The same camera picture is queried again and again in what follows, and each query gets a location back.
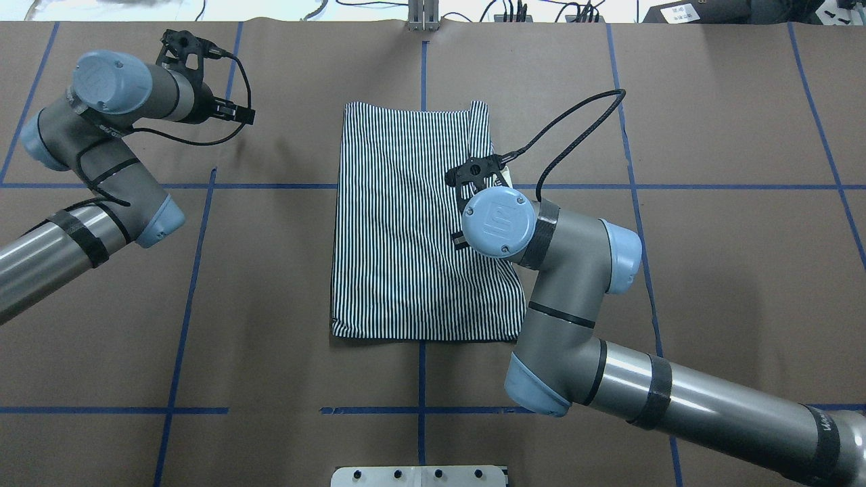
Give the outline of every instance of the black and white striped fabric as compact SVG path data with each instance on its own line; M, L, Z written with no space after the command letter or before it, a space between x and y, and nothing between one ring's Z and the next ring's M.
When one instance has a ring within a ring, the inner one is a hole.
M444 174L493 152L487 105L410 112L346 106L334 242L333 334L506 341L525 298L511 264L465 249Z

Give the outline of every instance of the white mounting plate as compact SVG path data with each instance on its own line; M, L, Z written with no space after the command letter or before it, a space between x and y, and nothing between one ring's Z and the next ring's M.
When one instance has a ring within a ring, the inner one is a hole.
M331 487L508 487L507 472L493 465L342 467Z

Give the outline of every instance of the light blue cap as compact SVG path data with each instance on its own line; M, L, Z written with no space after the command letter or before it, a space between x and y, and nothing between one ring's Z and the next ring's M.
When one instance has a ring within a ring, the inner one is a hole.
M72 72L72 88L97 112L128 114L150 97L153 77L134 55L100 49L79 58Z
M635 281L637 270L641 267L643 246L641 238L627 228L610 224L602 219L611 242L611 286L609 295L621 295L629 290Z
M523 365L514 352L505 376L505 392L517 404L529 411L561 418L568 412L572 402L563 398L544 383L533 371Z
M151 218L150 223L147 224L141 235L135 239L135 242L145 249L150 248L163 238L171 235L185 221L186 217L184 213L180 210L178 204L171 199L171 195L168 195L156 214Z
M509 257L529 245L535 211L523 193L491 186L476 193L461 218L466 243L488 257Z
M30 157L43 163L48 169L52 171L68 171L68 166L61 164L60 161L51 155L45 146L45 141L42 140L42 136L39 134L39 115L41 113L42 111L30 117L30 120L22 127L21 135L19 135L21 144L24 146L24 150L30 154Z

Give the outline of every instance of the folded cloth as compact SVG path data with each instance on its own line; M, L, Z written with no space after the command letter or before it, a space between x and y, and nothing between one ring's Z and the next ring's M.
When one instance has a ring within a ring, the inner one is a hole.
M445 172L493 153L488 108L411 112L346 105L334 235L335 336L507 341L526 310L511 263L455 250Z

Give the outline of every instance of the metal bracket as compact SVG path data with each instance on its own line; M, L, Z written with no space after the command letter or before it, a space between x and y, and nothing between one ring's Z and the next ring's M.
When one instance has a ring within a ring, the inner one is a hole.
M508 487L508 468L493 465L342 467L331 487Z
M439 0L409 0L409 30L439 30Z

